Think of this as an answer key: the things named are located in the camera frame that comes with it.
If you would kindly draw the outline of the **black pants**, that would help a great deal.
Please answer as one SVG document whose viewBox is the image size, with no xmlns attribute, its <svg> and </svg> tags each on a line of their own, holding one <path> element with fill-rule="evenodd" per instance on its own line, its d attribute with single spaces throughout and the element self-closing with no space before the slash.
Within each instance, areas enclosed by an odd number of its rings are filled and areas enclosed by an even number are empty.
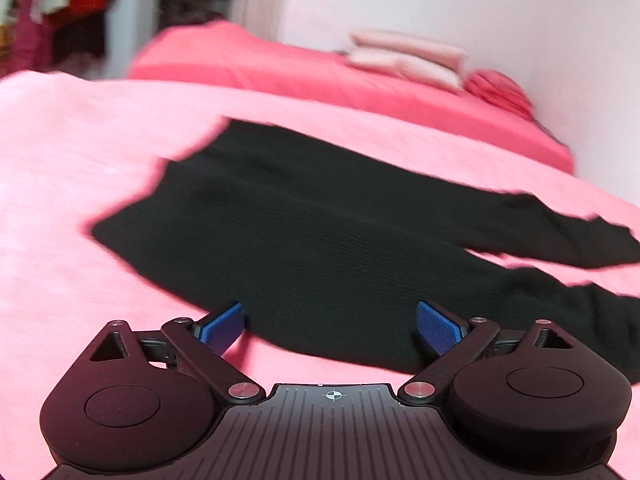
<svg viewBox="0 0 640 480">
<path fill-rule="evenodd" d="M 530 194 L 421 176 L 285 128 L 234 120 L 166 162 L 156 189 L 92 237 L 151 283 L 203 309 L 238 300 L 250 330 L 312 356 L 413 374 L 431 301 L 506 328 L 548 318 L 629 380 L 639 301 L 567 286 L 537 261 L 635 263 L 626 226 L 564 216 Z"/>
</svg>

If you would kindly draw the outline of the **upper pink pillow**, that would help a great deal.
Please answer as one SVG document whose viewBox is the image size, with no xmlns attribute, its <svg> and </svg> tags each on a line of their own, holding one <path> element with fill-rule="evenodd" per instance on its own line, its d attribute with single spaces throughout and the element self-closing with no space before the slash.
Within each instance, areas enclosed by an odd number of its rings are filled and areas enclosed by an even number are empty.
<svg viewBox="0 0 640 480">
<path fill-rule="evenodd" d="M 382 29 L 357 29 L 349 33 L 357 47 L 396 51 L 445 66 L 457 73 L 462 71 L 466 52 L 454 44 L 426 39 L 406 32 Z"/>
</svg>

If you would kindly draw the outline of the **red far bed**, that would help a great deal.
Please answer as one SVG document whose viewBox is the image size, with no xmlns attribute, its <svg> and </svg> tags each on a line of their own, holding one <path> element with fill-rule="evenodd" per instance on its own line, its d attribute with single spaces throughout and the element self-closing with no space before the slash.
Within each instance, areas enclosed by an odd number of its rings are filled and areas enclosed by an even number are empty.
<svg viewBox="0 0 640 480">
<path fill-rule="evenodd" d="M 349 66 L 346 55 L 259 39 L 228 21 L 169 27 L 127 77 L 210 84 L 364 110 L 479 140 L 571 174 L 570 150 L 541 125 L 463 90 L 451 93 Z"/>
</svg>

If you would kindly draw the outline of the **folded red blanket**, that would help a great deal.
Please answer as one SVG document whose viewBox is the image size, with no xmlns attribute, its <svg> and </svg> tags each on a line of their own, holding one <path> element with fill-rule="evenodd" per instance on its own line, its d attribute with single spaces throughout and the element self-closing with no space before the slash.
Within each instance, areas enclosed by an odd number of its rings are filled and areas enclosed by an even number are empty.
<svg viewBox="0 0 640 480">
<path fill-rule="evenodd" d="M 463 88 L 486 103 L 534 120 L 534 107 L 525 91 L 510 77 L 496 70 L 476 70 L 465 77 Z"/>
</svg>

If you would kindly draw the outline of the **lower pink pillow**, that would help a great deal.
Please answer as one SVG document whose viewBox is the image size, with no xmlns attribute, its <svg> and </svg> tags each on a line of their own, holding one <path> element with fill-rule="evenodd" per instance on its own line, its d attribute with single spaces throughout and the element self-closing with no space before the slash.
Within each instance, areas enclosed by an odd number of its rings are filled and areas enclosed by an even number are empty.
<svg viewBox="0 0 640 480">
<path fill-rule="evenodd" d="M 450 68 L 396 51 L 356 48 L 346 55 L 349 66 L 402 80 L 426 84 L 451 93 L 463 90 L 461 77 Z"/>
</svg>

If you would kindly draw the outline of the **pink near bed cover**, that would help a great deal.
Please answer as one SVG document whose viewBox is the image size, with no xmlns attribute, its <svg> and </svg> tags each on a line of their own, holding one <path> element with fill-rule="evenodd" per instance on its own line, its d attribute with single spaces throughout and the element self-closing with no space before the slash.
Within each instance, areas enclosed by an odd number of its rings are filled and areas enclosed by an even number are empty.
<svg viewBox="0 0 640 480">
<path fill-rule="evenodd" d="M 461 136 L 317 102 L 165 81 L 20 73 L 1 84 L 1 472 L 39 479 L 53 460 L 40 406 L 113 318 L 155 330 L 193 309 L 90 240 L 87 223 L 155 184 L 160 163 L 207 144 L 229 118 L 271 122 L 422 174 L 537 195 L 631 229 L 633 204 Z"/>
</svg>

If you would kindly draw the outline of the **pink pillow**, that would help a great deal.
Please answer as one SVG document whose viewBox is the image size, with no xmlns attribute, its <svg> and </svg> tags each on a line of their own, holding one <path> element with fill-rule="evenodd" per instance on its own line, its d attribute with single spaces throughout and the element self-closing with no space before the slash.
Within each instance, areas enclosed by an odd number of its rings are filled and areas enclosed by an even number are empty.
<svg viewBox="0 0 640 480">
<path fill-rule="evenodd" d="M 357 47 L 396 51 L 445 66 L 457 73 L 462 71 L 466 52 L 454 44 L 426 39 L 406 32 L 382 29 L 357 29 L 349 33 Z"/>
<path fill-rule="evenodd" d="M 402 80 L 426 84 L 451 93 L 463 90 L 461 77 L 450 68 L 396 51 L 356 48 L 346 55 L 349 66 Z"/>
</svg>

